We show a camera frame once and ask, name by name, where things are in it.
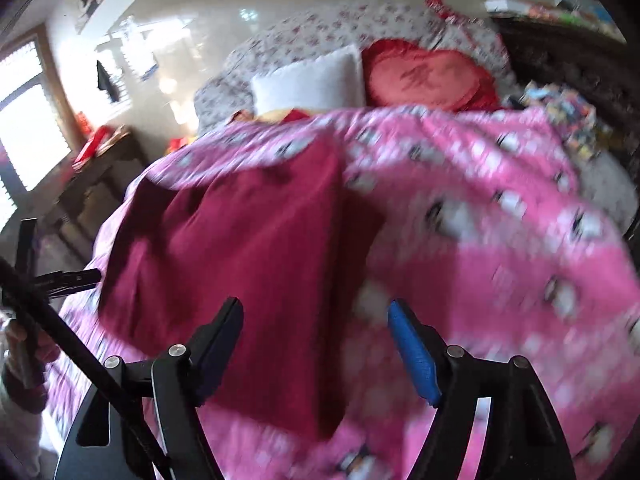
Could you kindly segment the white forearm sleeve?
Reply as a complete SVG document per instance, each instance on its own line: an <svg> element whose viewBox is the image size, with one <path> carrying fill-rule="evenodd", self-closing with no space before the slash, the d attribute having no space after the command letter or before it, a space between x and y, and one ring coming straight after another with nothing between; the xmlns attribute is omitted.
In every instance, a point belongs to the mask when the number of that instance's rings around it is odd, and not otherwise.
<svg viewBox="0 0 640 480"><path fill-rule="evenodd" d="M11 360L1 372L1 478L38 479L41 474L42 412L48 402L44 385L26 388Z"/></svg>

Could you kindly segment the person's left hand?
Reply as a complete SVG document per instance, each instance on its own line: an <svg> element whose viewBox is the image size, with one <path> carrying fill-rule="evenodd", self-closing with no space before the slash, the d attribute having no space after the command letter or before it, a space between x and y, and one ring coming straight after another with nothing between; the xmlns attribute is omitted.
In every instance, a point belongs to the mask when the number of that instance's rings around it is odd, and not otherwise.
<svg viewBox="0 0 640 480"><path fill-rule="evenodd" d="M27 390L42 387L44 368L58 359L60 347L37 325L25 328L16 318L6 321L2 330L6 338L4 364L11 375Z"/></svg>

